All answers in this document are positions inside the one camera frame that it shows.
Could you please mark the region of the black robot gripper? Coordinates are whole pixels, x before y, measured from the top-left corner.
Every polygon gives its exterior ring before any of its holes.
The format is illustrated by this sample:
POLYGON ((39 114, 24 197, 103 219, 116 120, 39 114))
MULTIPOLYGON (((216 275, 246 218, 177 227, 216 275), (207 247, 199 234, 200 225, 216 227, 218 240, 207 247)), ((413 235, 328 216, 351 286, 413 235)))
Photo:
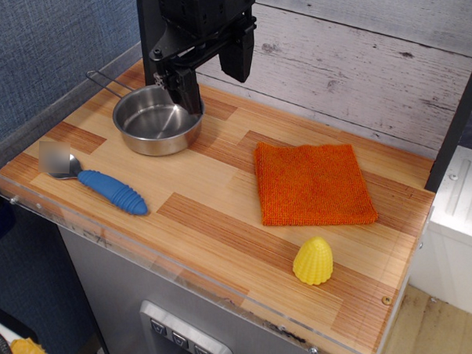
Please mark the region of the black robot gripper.
POLYGON ((221 70, 245 82, 252 66, 255 0, 158 0, 166 29, 150 52, 155 82, 193 115, 202 114, 195 70, 220 59, 221 70))

